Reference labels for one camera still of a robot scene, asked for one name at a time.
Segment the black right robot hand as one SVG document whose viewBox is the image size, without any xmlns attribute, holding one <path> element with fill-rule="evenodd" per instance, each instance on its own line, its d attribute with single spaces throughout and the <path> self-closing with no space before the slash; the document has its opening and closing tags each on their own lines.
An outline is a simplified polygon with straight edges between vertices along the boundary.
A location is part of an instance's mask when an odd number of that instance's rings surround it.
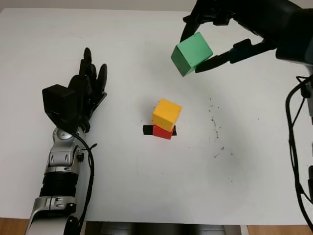
<svg viewBox="0 0 313 235">
<path fill-rule="evenodd" d="M 229 51 L 202 62 L 196 72 L 208 71 L 227 62 L 234 64 L 269 50 L 276 58 L 311 67 L 313 65 L 313 10 L 289 0 L 199 0 L 183 18 L 181 40 L 192 36 L 201 24 L 228 25 L 233 19 L 243 28 L 262 37 L 233 45 Z"/>
</svg>

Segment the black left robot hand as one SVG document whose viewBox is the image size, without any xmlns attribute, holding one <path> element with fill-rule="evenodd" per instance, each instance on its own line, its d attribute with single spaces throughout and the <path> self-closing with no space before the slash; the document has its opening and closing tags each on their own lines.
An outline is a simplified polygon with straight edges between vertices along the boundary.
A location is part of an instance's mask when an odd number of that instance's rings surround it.
<svg viewBox="0 0 313 235">
<path fill-rule="evenodd" d="M 107 72 L 106 64 L 102 64 L 99 71 L 96 70 L 92 63 L 91 50 L 85 48 L 79 74 L 72 77 L 68 86 L 78 95 L 78 125 L 85 133 L 90 130 L 89 120 L 93 112 L 107 96 Z"/>
</svg>

